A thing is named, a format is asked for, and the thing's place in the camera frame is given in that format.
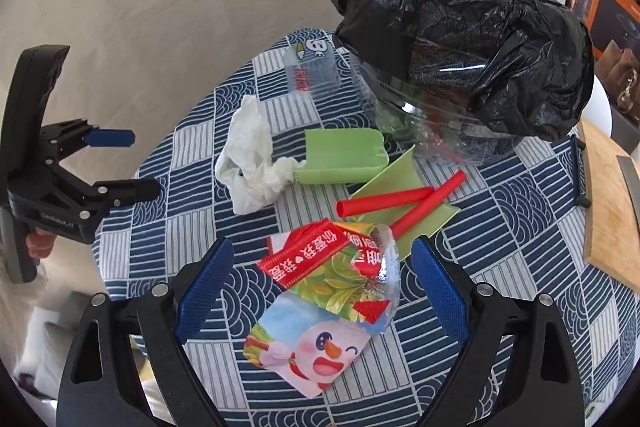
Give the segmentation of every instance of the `knife blade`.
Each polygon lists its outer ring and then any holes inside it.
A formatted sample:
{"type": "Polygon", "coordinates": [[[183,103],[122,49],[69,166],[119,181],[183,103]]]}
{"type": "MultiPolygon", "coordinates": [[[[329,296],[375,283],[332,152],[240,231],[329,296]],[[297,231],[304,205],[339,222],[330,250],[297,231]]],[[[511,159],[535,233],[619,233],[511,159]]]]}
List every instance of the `knife blade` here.
{"type": "Polygon", "coordinates": [[[640,233],[640,178],[638,178],[638,171],[636,171],[636,165],[629,156],[618,156],[618,165],[620,165],[622,176],[625,179],[626,189],[629,191],[629,196],[631,196],[631,203],[636,213],[636,225],[638,226],[638,233],[640,233]]]}

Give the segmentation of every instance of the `table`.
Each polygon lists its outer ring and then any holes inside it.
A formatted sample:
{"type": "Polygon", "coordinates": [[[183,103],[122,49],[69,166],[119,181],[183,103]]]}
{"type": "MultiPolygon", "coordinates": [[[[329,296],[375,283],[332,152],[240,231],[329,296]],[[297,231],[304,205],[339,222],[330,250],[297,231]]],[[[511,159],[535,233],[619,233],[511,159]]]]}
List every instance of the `table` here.
{"type": "MultiPolygon", "coordinates": [[[[393,324],[372,339],[350,368],[321,396],[306,399],[274,373],[244,359],[244,339],[281,289],[257,269],[273,233],[321,217],[335,219],[335,201],[356,187],[292,185],[273,205],[235,216],[228,191],[212,175],[233,112],[242,96],[264,102],[274,158],[305,156],[304,130],[371,126],[351,83],[349,57],[335,52],[342,87],[327,102],[287,94],[284,48],[330,34],[302,28],[240,68],[202,100],[140,167],[162,195],[116,209],[93,245],[112,298],[144,293],[200,259],[218,235],[236,249],[236,264],[197,339],[185,350],[207,392],[231,426],[350,427],[413,425],[440,388],[458,345],[446,337],[416,280],[402,267],[402,298],[393,324]]],[[[391,160],[403,149],[391,139],[391,160]]],[[[441,184],[452,168],[417,162],[426,184],[441,184]]],[[[498,164],[463,168],[468,181],[450,197],[460,213],[436,237],[440,251],[474,281],[504,295],[557,301],[577,355],[584,403],[593,420],[613,400],[640,357],[638,296],[582,261],[585,210],[572,202],[568,139],[548,144],[527,137],[498,164]]],[[[511,348],[505,337],[475,418],[497,397],[511,348]]]]}

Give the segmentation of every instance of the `red straw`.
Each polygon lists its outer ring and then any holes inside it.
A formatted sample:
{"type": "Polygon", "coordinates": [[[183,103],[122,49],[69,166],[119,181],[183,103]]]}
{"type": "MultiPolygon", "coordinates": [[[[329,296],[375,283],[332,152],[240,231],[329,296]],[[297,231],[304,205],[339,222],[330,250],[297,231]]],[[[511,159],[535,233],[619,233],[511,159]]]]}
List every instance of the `red straw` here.
{"type": "Polygon", "coordinates": [[[335,204],[335,210],[339,217],[355,216],[375,212],[383,208],[400,206],[401,204],[417,203],[433,194],[433,187],[412,188],[399,192],[388,192],[353,200],[340,200],[335,204]]]}
{"type": "Polygon", "coordinates": [[[427,197],[427,199],[421,203],[416,204],[414,208],[391,225],[391,232],[394,234],[394,237],[398,239],[411,227],[417,225],[430,212],[435,210],[450,193],[460,187],[465,180],[466,174],[463,171],[458,171],[440,187],[436,188],[431,196],[427,197]]]}

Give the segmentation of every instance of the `green plastic piece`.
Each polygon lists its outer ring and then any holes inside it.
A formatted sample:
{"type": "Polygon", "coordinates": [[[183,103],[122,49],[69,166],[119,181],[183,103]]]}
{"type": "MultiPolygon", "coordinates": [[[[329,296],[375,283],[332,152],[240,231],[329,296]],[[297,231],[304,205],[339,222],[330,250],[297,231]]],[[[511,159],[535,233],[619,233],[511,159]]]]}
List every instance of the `green plastic piece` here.
{"type": "Polygon", "coordinates": [[[300,184],[366,183],[389,165],[377,129],[308,129],[305,141],[306,165],[296,171],[300,184]]]}
{"type": "MultiPolygon", "coordinates": [[[[397,192],[398,190],[409,190],[410,188],[424,187],[424,183],[418,177],[414,168],[414,147],[400,156],[396,161],[380,172],[375,178],[358,190],[352,198],[363,196],[375,196],[387,192],[397,192]]],[[[399,217],[404,216],[414,204],[394,206],[385,208],[368,214],[355,216],[355,220],[361,223],[382,223],[391,225],[399,217]]],[[[400,259],[405,259],[411,253],[411,244],[420,235],[432,237],[439,229],[455,216],[460,209],[451,204],[443,203],[431,214],[425,217],[420,223],[409,229],[399,240],[397,240],[398,253],[400,259]]]]}

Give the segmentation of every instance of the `crumpled tissue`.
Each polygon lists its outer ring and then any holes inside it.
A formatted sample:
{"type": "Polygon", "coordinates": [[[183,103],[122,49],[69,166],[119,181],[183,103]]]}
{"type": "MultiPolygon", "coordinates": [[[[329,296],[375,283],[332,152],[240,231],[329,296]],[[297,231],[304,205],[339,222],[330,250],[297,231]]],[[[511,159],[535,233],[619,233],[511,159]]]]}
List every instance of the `crumpled tissue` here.
{"type": "Polygon", "coordinates": [[[231,117],[225,146],[216,161],[216,179],[229,189],[235,214],[251,214],[278,199],[294,171],[305,161],[278,158],[272,162],[273,140],[269,122],[253,95],[242,98],[231,117]]]}

